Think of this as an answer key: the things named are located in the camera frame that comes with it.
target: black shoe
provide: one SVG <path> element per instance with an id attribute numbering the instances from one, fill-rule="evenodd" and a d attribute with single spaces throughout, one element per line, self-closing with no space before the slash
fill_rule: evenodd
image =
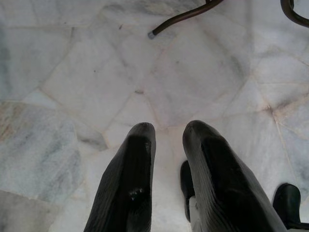
<path id="1" fill-rule="evenodd" d="M 180 169 L 180 185 L 184 195 L 184 212 L 190 221 L 189 200 L 195 196 L 189 162 L 185 161 Z"/>
<path id="2" fill-rule="evenodd" d="M 287 183 L 281 185 L 276 191 L 273 206 L 286 229 L 309 230 L 308 223 L 300 222 L 300 192 L 296 186 Z"/>

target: dark metal rod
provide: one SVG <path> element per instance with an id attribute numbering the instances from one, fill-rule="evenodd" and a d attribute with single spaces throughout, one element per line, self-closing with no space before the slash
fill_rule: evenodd
<path id="1" fill-rule="evenodd" d="M 288 223 L 289 228 L 296 230 L 306 230 L 309 231 L 309 223 Z"/>
<path id="2" fill-rule="evenodd" d="M 208 0 L 206 1 L 206 4 L 195 8 L 193 10 L 190 10 L 188 12 L 179 14 L 177 16 L 174 16 L 173 18 L 168 19 L 167 21 L 165 21 L 164 23 L 162 23 L 160 26 L 158 26 L 156 29 L 154 29 L 153 31 L 151 31 L 148 36 L 150 39 L 153 39 L 157 34 L 159 34 L 161 31 L 165 30 L 166 28 L 168 28 L 169 26 L 178 23 L 180 21 L 183 21 L 185 19 L 194 17 L 196 15 L 200 15 L 210 9 L 212 9 L 213 7 L 215 7 L 216 5 L 218 5 L 220 2 L 222 2 L 223 0 L 212 0 L 208 3 Z"/>
<path id="3" fill-rule="evenodd" d="M 284 14 L 293 22 L 309 28 L 309 19 L 304 18 L 293 10 L 294 1 L 293 0 L 281 0 L 281 7 Z"/>

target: marble tile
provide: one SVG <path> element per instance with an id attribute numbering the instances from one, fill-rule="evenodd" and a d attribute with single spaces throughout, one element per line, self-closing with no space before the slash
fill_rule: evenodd
<path id="1" fill-rule="evenodd" d="M 309 44 L 301 55 L 301 60 L 307 65 L 309 65 Z"/>
<path id="2" fill-rule="evenodd" d="M 83 231 L 91 211 L 85 183 L 65 201 L 48 232 Z"/>
<path id="3" fill-rule="evenodd" d="M 242 75 L 250 75 L 263 54 L 269 49 L 269 42 L 262 36 L 215 10 L 197 17 L 197 22 L 207 37 L 215 40 L 220 49 L 225 51 L 226 56 Z"/>
<path id="4" fill-rule="evenodd" d="M 65 112 L 74 123 L 77 140 L 79 141 L 79 143 L 82 143 L 81 146 L 87 146 L 89 147 L 89 149 L 93 149 L 94 151 L 102 151 L 107 149 L 107 145 L 101 133 L 97 132 L 95 129 L 83 123 L 75 115 L 67 112 L 65 109 L 63 109 L 63 106 L 59 105 L 56 101 L 49 98 L 39 89 L 36 89 L 32 93 L 27 95 L 22 100 L 22 102 Z"/>
<path id="5" fill-rule="evenodd" d="M 0 100 L 21 100 L 65 55 L 71 29 L 0 28 Z"/>
<path id="6" fill-rule="evenodd" d="M 249 79 L 229 104 L 224 116 L 258 112 L 269 108 L 258 89 L 255 80 Z"/>
<path id="7" fill-rule="evenodd" d="M 83 143 L 85 146 L 91 147 L 96 151 L 107 149 L 105 139 L 100 132 L 84 124 L 77 118 L 71 117 L 71 119 L 74 122 L 77 140 L 80 143 Z"/>
<path id="8" fill-rule="evenodd" d="M 28 94 L 23 100 L 23 103 L 46 107 L 51 110 L 57 110 L 60 108 L 60 105 L 49 98 L 46 94 L 44 94 L 39 89 L 35 89 L 30 94 Z"/>
<path id="9" fill-rule="evenodd" d="M 271 108 L 276 109 L 292 103 L 309 93 L 309 84 L 259 84 L 259 89 Z"/>
<path id="10" fill-rule="evenodd" d="M 0 25 L 24 27 L 37 25 L 31 0 L 2 0 Z"/>
<path id="11" fill-rule="evenodd" d="M 228 141 L 253 171 L 270 200 L 280 184 L 296 184 L 276 122 L 269 110 L 204 121 Z"/>
<path id="12" fill-rule="evenodd" d="M 159 123 L 168 127 L 213 101 L 232 100 L 246 79 L 226 50 L 192 21 L 159 57 L 143 88 Z"/>
<path id="13" fill-rule="evenodd" d="M 48 232 L 58 207 L 0 191 L 0 230 L 2 232 Z"/>
<path id="14" fill-rule="evenodd" d="M 187 157 L 183 149 L 183 132 L 186 127 L 186 124 L 170 127 L 169 131 L 169 142 L 170 146 L 173 149 L 174 157 L 182 164 Z"/>
<path id="15" fill-rule="evenodd" d="M 285 147 L 297 178 L 298 187 L 302 200 L 309 196 L 309 173 L 306 164 L 309 162 L 309 140 L 302 139 L 297 134 L 280 126 Z"/>
<path id="16" fill-rule="evenodd" d="M 62 203 L 81 182 L 73 123 L 22 103 L 0 105 L 0 189 Z"/>
<path id="17" fill-rule="evenodd" d="M 309 96 L 303 97 L 274 112 L 276 120 L 309 140 Z"/>
<path id="18" fill-rule="evenodd" d="M 304 223 L 309 223 L 309 203 L 305 202 L 300 205 L 299 210 L 300 221 Z"/>
<path id="19" fill-rule="evenodd" d="M 296 56 L 300 56 L 308 45 L 307 28 L 290 21 L 284 15 L 280 2 L 276 0 L 224 1 L 215 11 L 244 26 L 252 34 L 258 33 L 271 44 Z"/>
<path id="20" fill-rule="evenodd" d="M 203 106 L 196 114 L 194 114 L 190 120 L 186 121 L 188 123 L 191 120 L 202 119 L 216 119 L 223 117 L 224 111 L 227 109 L 228 105 L 232 99 L 224 99 L 223 101 L 216 101 Z"/>
<path id="21" fill-rule="evenodd" d="M 157 51 L 104 20 L 77 30 L 74 40 L 43 90 L 102 132 L 147 75 Z"/>
<path id="22" fill-rule="evenodd" d="M 117 114 L 104 132 L 110 147 L 119 146 L 129 130 L 140 122 L 149 122 L 158 128 L 152 108 L 142 93 L 133 93 L 125 107 Z"/>
<path id="23" fill-rule="evenodd" d="M 258 83 L 309 84 L 309 66 L 286 52 L 271 47 L 254 71 Z"/>
<path id="24" fill-rule="evenodd" d="M 183 160 L 173 154 L 167 130 L 156 133 L 156 144 L 151 229 L 154 232 L 189 232 L 179 178 Z"/>
<path id="25" fill-rule="evenodd" d="M 20 26 L 87 26 L 100 12 L 99 0 L 5 0 L 4 23 Z"/>

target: gray marble vein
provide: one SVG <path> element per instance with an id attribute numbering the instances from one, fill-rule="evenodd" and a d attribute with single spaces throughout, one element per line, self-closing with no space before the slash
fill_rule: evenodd
<path id="1" fill-rule="evenodd" d="M 22 100 L 22 102 L 36 106 L 42 106 L 48 109 L 60 110 L 62 112 L 65 111 L 58 102 L 48 97 L 44 92 L 40 91 L 39 89 L 36 89 L 35 91 L 28 94 Z M 101 133 L 86 125 L 74 115 L 70 113 L 67 114 L 74 123 L 76 136 L 79 142 L 97 151 L 107 149 L 107 145 Z"/>
<path id="2" fill-rule="evenodd" d="M 48 232 L 58 207 L 0 190 L 1 232 Z"/>
<path id="3" fill-rule="evenodd" d="M 0 27 L 0 100 L 21 100 L 65 55 L 71 29 Z"/>
<path id="4" fill-rule="evenodd" d="M 0 176 L 1 190 L 63 202 L 82 179 L 73 123 L 53 110 L 0 104 Z"/>

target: metal chair leg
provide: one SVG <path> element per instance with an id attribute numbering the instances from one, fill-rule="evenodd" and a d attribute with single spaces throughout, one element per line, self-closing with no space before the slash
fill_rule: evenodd
<path id="1" fill-rule="evenodd" d="M 206 4 L 197 7 L 193 10 L 190 10 L 188 12 L 179 14 L 177 16 L 174 16 L 173 18 L 168 19 L 167 21 L 165 21 L 164 23 L 162 23 L 160 26 L 158 26 L 156 29 L 154 29 L 153 31 L 148 33 L 148 37 L 150 39 L 153 39 L 157 34 L 159 34 L 161 31 L 165 30 L 166 28 L 168 28 L 169 26 L 178 23 L 180 21 L 186 20 L 188 18 L 200 15 L 210 9 L 212 9 L 213 7 L 215 7 L 216 5 L 218 5 L 220 2 L 222 2 L 223 0 L 206 0 Z"/>

